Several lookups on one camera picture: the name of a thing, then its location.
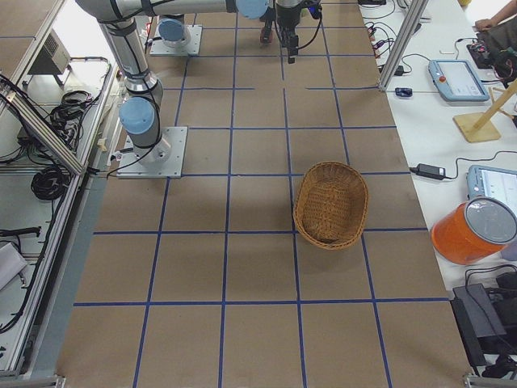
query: white mounting plate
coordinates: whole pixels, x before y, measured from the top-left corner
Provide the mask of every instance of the white mounting plate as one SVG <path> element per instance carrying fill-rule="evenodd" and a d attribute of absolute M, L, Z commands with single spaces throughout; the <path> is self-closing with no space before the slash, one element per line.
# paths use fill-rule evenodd
<path fill-rule="evenodd" d="M 201 32 L 203 31 L 203 26 L 187 26 L 187 29 L 191 34 L 190 42 L 188 42 L 182 47 L 173 48 L 165 46 L 162 40 L 155 40 L 153 42 L 153 46 L 151 47 L 150 54 L 156 57 L 197 57 L 198 55 L 200 55 Z M 158 30 L 154 34 L 154 37 L 160 37 Z"/>
<path fill-rule="evenodd" d="M 183 169 L 183 158 L 185 156 L 185 145 L 187 144 L 187 127 L 165 127 L 162 136 L 170 143 L 170 157 L 165 162 L 155 162 L 147 165 L 135 162 L 137 157 L 133 152 L 122 154 L 120 160 L 121 170 L 116 172 L 119 178 L 181 178 Z M 132 147 L 132 141 L 126 138 L 124 145 L 126 148 Z"/>

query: orange bucket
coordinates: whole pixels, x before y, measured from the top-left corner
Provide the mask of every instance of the orange bucket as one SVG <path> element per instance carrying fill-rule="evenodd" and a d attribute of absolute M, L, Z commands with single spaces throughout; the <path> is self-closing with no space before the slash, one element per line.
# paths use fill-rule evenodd
<path fill-rule="evenodd" d="M 464 202 L 431 230 L 436 250 L 456 264 L 471 264 L 502 250 L 517 236 L 517 218 L 502 202 L 479 196 Z"/>

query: robotic arm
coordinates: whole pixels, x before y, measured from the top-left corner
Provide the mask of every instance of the robotic arm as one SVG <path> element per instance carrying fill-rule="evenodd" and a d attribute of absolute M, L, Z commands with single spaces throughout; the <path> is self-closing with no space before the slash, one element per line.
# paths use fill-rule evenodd
<path fill-rule="evenodd" d="M 264 16 L 266 24 L 275 20 L 280 43 L 288 50 L 288 62 L 298 54 L 295 27 L 301 10 L 308 8 L 321 22 L 320 0 L 76 0 L 88 14 L 94 16 L 125 76 L 125 86 L 132 96 L 120 109 L 120 119 L 130 136 L 134 154 L 141 164 L 165 161 L 170 145 L 162 138 L 159 107 L 163 88 L 149 69 L 134 17 L 137 15 L 169 16 L 163 39 L 181 40 L 181 23 L 174 16 L 191 13 L 241 12 L 249 19 Z"/>

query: wicker basket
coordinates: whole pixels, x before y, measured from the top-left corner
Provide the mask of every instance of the wicker basket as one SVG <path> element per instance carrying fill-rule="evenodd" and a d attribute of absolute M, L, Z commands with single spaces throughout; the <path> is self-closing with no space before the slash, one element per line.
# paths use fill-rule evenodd
<path fill-rule="evenodd" d="M 329 250 L 357 242 L 368 211 L 368 188 L 359 172 L 322 162 L 305 174 L 294 207 L 296 228 L 312 244 Z"/>

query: human hand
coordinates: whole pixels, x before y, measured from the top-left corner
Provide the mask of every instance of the human hand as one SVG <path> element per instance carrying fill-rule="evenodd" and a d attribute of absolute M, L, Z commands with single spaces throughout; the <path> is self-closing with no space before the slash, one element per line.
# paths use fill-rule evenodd
<path fill-rule="evenodd" d="M 495 23 L 492 19 L 481 19 L 478 20 L 474 25 L 478 31 L 486 31 L 495 26 Z"/>

